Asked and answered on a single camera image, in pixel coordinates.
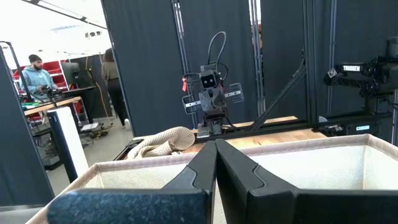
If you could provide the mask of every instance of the desk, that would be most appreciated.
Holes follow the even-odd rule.
[[[276,123],[281,121],[293,121],[297,118],[295,116],[288,116],[283,118],[274,118],[268,119],[265,124],[267,123]],[[248,126],[253,122],[246,122],[246,123],[239,123],[234,124],[237,127]],[[145,139],[149,136],[143,137],[136,137],[134,139]],[[237,149],[247,149],[252,147],[258,146],[265,146],[268,144],[275,144],[281,142],[291,142],[291,141],[300,141],[300,140],[311,140],[311,139],[320,139],[320,138],[327,138],[322,133],[314,133],[311,129],[303,129],[303,130],[296,130],[296,131],[287,131],[283,133],[274,133],[274,134],[263,134],[259,136],[251,136],[245,138],[236,138],[236,139],[229,139],[226,140],[232,146]],[[184,150],[183,153],[192,153],[192,152],[199,152],[199,150],[203,147],[205,143],[197,143],[193,146],[189,147],[188,149]]]
[[[51,109],[56,108],[58,106],[64,106],[64,105],[67,105],[69,103],[77,102],[79,100],[81,100],[81,97],[77,96],[77,97],[73,97],[73,98],[70,98],[70,99],[67,99],[67,100],[62,100],[62,101],[59,101],[59,102],[56,102],[56,103],[52,103],[52,102],[44,103],[44,104],[42,104],[42,105],[40,105],[38,107],[29,109],[29,110],[25,110],[24,114],[25,114],[25,116],[27,116],[27,115],[31,115],[31,114],[42,112],[42,111],[48,111],[48,110],[51,110]]]

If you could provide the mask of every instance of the long hair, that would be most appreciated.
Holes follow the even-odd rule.
[[[105,51],[104,61],[105,62],[114,62],[112,49],[108,49]]]

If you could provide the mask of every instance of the crumpled cloth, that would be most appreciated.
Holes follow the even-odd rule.
[[[143,140],[127,154],[128,159],[166,156],[174,151],[188,149],[195,142],[195,135],[185,127],[170,128]]]

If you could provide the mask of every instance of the wooden table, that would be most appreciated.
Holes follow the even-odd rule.
[[[267,124],[267,123],[276,123],[281,121],[293,121],[296,119],[297,118],[295,116],[288,116],[283,118],[268,119],[265,123]],[[234,125],[237,127],[241,127],[241,126],[248,126],[252,123],[253,122],[246,122]],[[136,137],[134,139],[145,139],[148,137],[149,136],[143,136],[143,137]],[[311,140],[311,139],[320,139],[320,138],[327,138],[327,137],[322,133],[314,133],[311,129],[303,129],[296,131],[286,131],[283,133],[263,134],[260,136],[229,139],[226,141],[237,149],[247,149],[252,147],[264,146],[268,144],[281,143],[281,142]],[[193,146],[184,150],[183,153],[198,152],[203,147],[204,144],[205,143],[194,144]]]
[[[25,110],[24,114],[25,114],[25,116],[27,116],[27,115],[31,115],[31,114],[42,112],[42,111],[48,111],[48,110],[51,110],[51,109],[56,108],[58,106],[67,105],[69,103],[74,103],[74,102],[77,102],[77,101],[80,101],[80,100],[81,100],[81,97],[80,96],[76,96],[76,97],[73,97],[73,98],[70,98],[70,99],[67,99],[67,100],[62,100],[62,101],[59,101],[59,102],[56,102],[56,103],[52,103],[52,102],[44,103],[44,104],[42,104],[42,105],[40,105],[38,107],[29,109],[29,110]]]

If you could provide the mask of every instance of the woman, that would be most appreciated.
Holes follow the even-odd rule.
[[[124,104],[122,89],[119,83],[118,71],[113,59],[112,49],[108,49],[104,55],[102,63],[101,76],[108,86],[108,92],[112,99],[113,108],[119,116],[120,122],[126,129],[130,128],[130,122],[127,118],[126,105]]]

